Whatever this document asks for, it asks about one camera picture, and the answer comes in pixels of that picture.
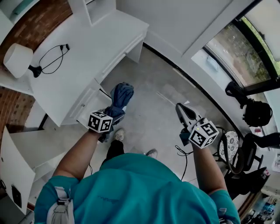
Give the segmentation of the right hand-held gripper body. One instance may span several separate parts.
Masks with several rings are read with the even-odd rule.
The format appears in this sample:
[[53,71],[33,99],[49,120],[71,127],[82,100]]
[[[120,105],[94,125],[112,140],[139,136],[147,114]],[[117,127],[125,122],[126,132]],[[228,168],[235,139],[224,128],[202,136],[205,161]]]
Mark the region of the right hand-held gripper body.
[[207,118],[202,118],[193,126],[184,128],[179,136],[184,146],[192,143],[203,149],[212,144],[218,134],[219,131],[213,122]]

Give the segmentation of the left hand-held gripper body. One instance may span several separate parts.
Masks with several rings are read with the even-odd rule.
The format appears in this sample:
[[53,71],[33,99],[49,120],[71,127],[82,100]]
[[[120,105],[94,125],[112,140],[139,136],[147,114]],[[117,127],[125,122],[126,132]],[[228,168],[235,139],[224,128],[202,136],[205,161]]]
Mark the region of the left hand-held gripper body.
[[107,142],[110,133],[114,130],[112,126],[113,117],[100,111],[93,111],[89,115],[88,128],[100,134],[99,142]]

